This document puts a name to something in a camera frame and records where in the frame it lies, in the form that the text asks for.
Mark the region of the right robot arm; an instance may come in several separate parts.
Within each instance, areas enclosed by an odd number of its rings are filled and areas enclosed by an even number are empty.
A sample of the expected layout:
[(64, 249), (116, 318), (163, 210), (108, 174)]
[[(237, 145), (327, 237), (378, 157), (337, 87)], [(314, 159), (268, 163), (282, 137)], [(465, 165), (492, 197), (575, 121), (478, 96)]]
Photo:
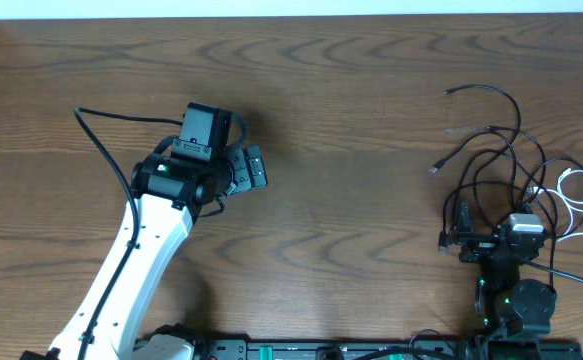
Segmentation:
[(445, 244), (458, 246), (458, 259), (480, 268), (474, 305), (484, 329), (460, 341), (459, 359), (539, 359), (539, 337), (550, 332), (555, 289), (535, 279), (523, 279), (520, 266), (535, 259), (546, 231), (535, 214), (513, 213), (490, 235), (474, 231), (468, 202), (454, 209), (456, 224)]

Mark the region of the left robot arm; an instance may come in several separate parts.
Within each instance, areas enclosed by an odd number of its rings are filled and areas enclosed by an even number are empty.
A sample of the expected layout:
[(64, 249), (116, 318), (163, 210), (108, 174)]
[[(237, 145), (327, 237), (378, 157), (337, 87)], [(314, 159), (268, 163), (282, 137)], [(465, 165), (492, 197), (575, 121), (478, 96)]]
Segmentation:
[(127, 196), (116, 239), (77, 312), (46, 359), (192, 359), (193, 341), (170, 332), (138, 339), (157, 286), (204, 206), (267, 185), (261, 150), (243, 118), (191, 102), (181, 131), (118, 178)]

